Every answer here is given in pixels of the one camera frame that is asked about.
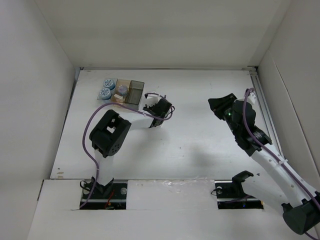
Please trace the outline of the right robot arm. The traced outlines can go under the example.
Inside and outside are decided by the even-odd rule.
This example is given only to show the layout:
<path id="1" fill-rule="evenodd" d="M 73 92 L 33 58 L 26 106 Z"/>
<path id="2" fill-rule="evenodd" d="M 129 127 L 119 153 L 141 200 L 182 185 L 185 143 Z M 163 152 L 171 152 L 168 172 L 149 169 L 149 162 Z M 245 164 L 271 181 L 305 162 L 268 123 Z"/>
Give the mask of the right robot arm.
<path id="1" fill-rule="evenodd" d="M 245 170 L 233 176 L 226 188 L 215 188 L 216 196 L 225 199 L 222 206 L 240 206 L 250 197 L 260 200 L 279 212 L 293 232 L 305 235 L 320 223 L 320 192 L 303 180 L 256 126 L 255 100 L 255 94 L 247 91 L 242 99 L 231 93 L 210 98 L 208 104 L 214 115 L 227 123 L 237 145 L 265 170 L 275 186 L 269 186 L 259 173 Z"/>

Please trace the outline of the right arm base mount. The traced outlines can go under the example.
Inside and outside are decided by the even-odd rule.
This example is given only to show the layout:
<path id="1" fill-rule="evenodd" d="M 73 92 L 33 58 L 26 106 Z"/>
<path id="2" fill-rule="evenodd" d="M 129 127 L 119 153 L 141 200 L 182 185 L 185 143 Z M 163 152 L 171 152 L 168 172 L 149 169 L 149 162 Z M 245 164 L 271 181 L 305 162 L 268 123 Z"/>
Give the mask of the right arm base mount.
<path id="1" fill-rule="evenodd" d="M 245 194 L 232 180 L 215 180 L 214 190 L 219 210 L 263 210 L 263 203 L 253 196 Z"/>

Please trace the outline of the clear jar of paper clips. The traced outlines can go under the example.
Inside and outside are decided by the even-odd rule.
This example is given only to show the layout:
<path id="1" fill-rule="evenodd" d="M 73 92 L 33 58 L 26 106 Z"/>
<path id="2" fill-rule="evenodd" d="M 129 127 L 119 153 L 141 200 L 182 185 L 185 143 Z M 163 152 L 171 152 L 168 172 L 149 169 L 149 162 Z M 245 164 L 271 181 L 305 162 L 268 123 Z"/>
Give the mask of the clear jar of paper clips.
<path id="1" fill-rule="evenodd" d="M 126 96 L 128 94 L 128 87 L 126 85 L 120 85 L 117 89 L 117 94 L 120 96 Z"/>

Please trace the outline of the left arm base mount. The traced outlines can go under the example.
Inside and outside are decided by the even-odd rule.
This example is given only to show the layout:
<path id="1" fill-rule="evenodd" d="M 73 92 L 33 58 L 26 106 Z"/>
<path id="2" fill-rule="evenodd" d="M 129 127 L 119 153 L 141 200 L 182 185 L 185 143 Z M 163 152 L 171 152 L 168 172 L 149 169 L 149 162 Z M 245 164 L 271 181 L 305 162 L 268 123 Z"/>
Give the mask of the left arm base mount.
<path id="1" fill-rule="evenodd" d="M 92 177 L 90 182 L 82 180 L 79 184 L 82 189 L 80 210 L 125 210 L 127 208 L 127 181 L 113 179 L 107 185 L 97 183 L 89 196 L 94 180 Z"/>

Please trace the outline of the blue white tape jar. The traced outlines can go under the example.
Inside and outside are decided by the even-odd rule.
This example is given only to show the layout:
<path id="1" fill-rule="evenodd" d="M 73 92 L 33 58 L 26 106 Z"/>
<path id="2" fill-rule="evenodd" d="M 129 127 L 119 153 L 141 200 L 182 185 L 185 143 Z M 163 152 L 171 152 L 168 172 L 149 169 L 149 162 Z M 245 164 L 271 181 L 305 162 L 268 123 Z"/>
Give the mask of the blue white tape jar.
<path id="1" fill-rule="evenodd" d="M 103 81 L 103 87 L 113 91 L 116 88 L 117 79 L 116 78 L 106 78 Z"/>
<path id="2" fill-rule="evenodd" d="M 103 88 L 99 92 L 99 97 L 102 100 L 109 100 L 112 97 L 112 91 L 109 88 Z"/>

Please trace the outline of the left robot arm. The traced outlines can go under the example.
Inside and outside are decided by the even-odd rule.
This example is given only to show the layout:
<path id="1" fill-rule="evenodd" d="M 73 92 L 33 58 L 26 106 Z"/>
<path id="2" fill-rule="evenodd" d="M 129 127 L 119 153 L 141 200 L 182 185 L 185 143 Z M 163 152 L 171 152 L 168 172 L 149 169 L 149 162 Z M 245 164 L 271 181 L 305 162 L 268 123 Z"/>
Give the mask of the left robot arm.
<path id="1" fill-rule="evenodd" d="M 86 149 L 86 135 L 95 115 L 107 106 L 117 106 L 129 111 L 127 118 L 113 109 L 105 112 L 89 134 L 89 140 L 94 150 L 90 154 Z M 111 184 L 114 180 L 113 161 L 114 155 L 121 149 L 129 131 L 151 129 L 160 127 L 173 116 L 175 107 L 164 97 L 152 97 L 142 110 L 130 108 L 120 103 L 109 102 L 100 106 L 89 118 L 85 127 L 82 146 L 85 153 L 92 159 L 96 166 L 95 177 L 92 178 L 92 187 L 100 198 L 107 198 L 111 194 Z"/>

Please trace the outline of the white staple box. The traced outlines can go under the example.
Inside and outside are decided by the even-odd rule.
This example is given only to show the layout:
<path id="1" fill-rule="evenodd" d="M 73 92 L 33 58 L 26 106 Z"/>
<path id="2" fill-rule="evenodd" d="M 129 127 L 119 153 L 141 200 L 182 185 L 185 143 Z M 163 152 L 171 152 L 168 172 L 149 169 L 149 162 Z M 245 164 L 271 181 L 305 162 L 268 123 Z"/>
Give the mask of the white staple box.
<path id="1" fill-rule="evenodd" d="M 123 96 L 122 96 L 122 95 L 118 95 L 118 94 L 115 94 L 114 97 L 115 97 L 116 99 L 119 99 L 119 100 L 120 100 L 120 99 L 123 99 Z"/>

